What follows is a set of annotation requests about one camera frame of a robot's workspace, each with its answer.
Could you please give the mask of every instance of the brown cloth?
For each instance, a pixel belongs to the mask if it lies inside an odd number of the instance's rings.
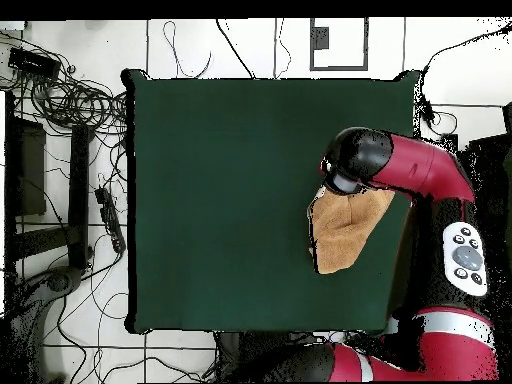
[[[340,196],[320,188],[308,209],[315,270],[331,274],[350,267],[393,196],[391,190]]]

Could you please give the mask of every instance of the red casing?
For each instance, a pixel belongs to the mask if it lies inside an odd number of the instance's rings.
[[[376,187],[418,193],[433,200],[457,198],[474,202],[470,182],[450,153],[424,141],[390,135],[393,153],[373,178]]]

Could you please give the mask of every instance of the green table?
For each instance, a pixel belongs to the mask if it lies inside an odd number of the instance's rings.
[[[135,193],[126,327],[382,329],[409,202],[395,196],[356,263],[331,275],[314,272],[306,209],[339,131],[412,135],[418,77],[149,80],[124,71]]]

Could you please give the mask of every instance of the power adapter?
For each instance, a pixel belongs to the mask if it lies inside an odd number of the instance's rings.
[[[118,254],[122,254],[126,250],[126,242],[117,219],[117,211],[112,201],[110,193],[105,188],[99,188],[94,191],[96,200],[100,208],[101,220],[105,224],[112,241],[112,247]]]
[[[41,56],[17,47],[11,48],[8,62],[9,68],[52,80],[59,77],[60,65],[59,61],[50,57]]]

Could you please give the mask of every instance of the floor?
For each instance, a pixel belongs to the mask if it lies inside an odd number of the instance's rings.
[[[220,24],[247,68],[259,78],[392,79],[404,69],[423,69],[431,56],[445,47],[497,30],[508,22],[504,19],[369,18],[368,71],[350,72],[309,71],[309,18],[221,20]],[[358,57],[360,49],[343,42],[351,39],[355,44],[362,43],[361,22],[349,21],[352,20],[316,19],[316,26],[330,28],[329,50],[338,47],[343,52],[343,55],[334,54],[330,58],[319,57],[318,60],[324,63],[322,66],[349,66],[361,60]],[[278,43],[274,63],[276,29]],[[247,77],[246,70],[231,51],[214,20],[30,22],[23,33],[9,34],[60,53],[76,67],[75,78],[99,82],[114,95],[124,91],[119,77],[124,68],[143,69],[152,78],[176,77],[176,61],[167,39],[174,39],[181,77],[201,72],[209,58],[209,67],[203,78]],[[0,43],[5,40],[0,35]],[[6,67],[8,48],[0,44],[0,75],[3,76],[9,76]],[[435,105],[435,110],[456,116],[460,149],[472,139],[505,131],[499,106],[512,101],[512,84],[509,82],[512,62],[508,60],[511,50],[506,37],[494,36],[448,50],[432,61],[424,92]],[[31,113],[31,108],[30,101],[25,99],[24,113]],[[454,119],[446,114],[439,117],[440,122],[434,129],[437,132],[450,132],[454,128]],[[44,125],[48,134],[55,134],[55,129]],[[436,138],[426,127],[422,130],[424,137]],[[117,140],[115,135],[108,136],[105,144],[112,146]],[[70,153],[69,139],[48,135],[46,150],[46,191],[63,222],[67,222],[66,175],[70,170],[69,163],[65,161]],[[102,183],[102,178],[112,172],[109,150],[102,146],[99,139],[91,143],[91,157],[96,157],[96,160],[90,167],[90,184],[97,187]],[[123,160],[118,167],[126,177]],[[118,199],[117,209],[121,211],[119,219],[126,224],[126,194],[122,180],[114,184],[113,190]],[[108,237],[100,238],[105,230],[95,197],[93,194],[90,196],[89,240],[91,244],[97,241],[94,269],[100,269],[113,262],[115,253]],[[20,222],[19,231],[56,224],[55,216],[49,209],[44,216],[25,217],[24,222]],[[56,249],[20,261],[17,264],[18,273],[25,277],[36,274],[65,253],[65,248]],[[91,287],[96,286],[98,306],[90,296]],[[119,294],[112,298],[116,293],[126,292],[125,256],[108,273],[87,281],[68,297],[62,329],[68,337],[87,346],[86,361],[75,383],[98,383],[98,378],[91,371],[99,348],[102,353],[99,373],[102,379],[106,377],[106,383],[165,383],[177,379],[180,379],[179,382],[190,382],[193,378],[185,376],[180,370],[201,374],[210,366],[215,355],[211,333],[153,331],[145,336],[128,334],[122,319],[127,312],[127,296]],[[62,307],[62,301],[57,301],[50,310],[44,349],[49,369],[65,372],[69,381],[82,362],[83,353],[64,340],[56,330],[56,320]],[[104,312],[110,316],[101,319],[101,327],[100,307],[105,307]],[[155,359],[144,361],[144,358],[158,358],[161,362]],[[175,369],[165,367],[162,362]],[[139,365],[109,372],[114,367],[136,363]]]

